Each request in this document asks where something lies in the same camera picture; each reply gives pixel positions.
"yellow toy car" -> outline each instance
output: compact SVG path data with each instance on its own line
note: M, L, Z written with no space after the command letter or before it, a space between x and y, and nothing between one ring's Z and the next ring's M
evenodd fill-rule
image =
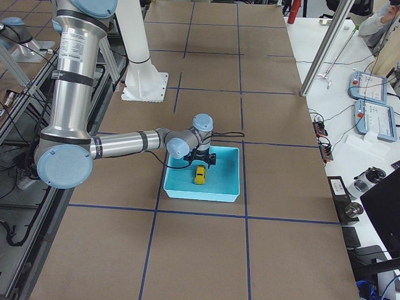
M206 182L206 167L200 164L196 168L196 173L194 175L194 183L204 184L205 182Z

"metal stand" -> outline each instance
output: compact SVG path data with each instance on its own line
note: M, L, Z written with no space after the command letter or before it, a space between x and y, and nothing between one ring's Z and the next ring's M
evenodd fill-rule
M304 83L302 84L300 90L300 96L307 96L313 82L316 78L316 75L321 68L322 63L326 57L326 54L330 50L334 39L338 35L338 32L343 25L344 20L346 19L351 7L353 6L355 0L341 0L339 3L339 7L335 12L332 24L329 26L324 39L318 49L318 52L314 58L314 61L311 64L310 70L308 71Z

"blue plastic bin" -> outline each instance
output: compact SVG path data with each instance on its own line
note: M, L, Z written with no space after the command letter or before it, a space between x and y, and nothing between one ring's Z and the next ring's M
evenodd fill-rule
M215 166L206 169L206 182L194 183L196 167L207 164L194 161L184 169L167 168L164 190L171 198L234 202L240 194L239 149L235 147L211 146L210 153L217 154ZM183 159L168 159L168 166L183 167L188 164Z

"black monitor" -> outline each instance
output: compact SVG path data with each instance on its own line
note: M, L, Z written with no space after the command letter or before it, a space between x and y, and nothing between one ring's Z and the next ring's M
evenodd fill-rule
M400 269L400 169L363 194L361 203L392 259L353 268L354 275Z

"label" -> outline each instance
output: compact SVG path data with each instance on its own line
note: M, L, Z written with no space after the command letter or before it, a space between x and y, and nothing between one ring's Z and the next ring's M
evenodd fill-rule
M63 32L61 36L59 58L83 63L86 37L82 34Z
M335 195L346 195L340 179L331 179L331 184Z

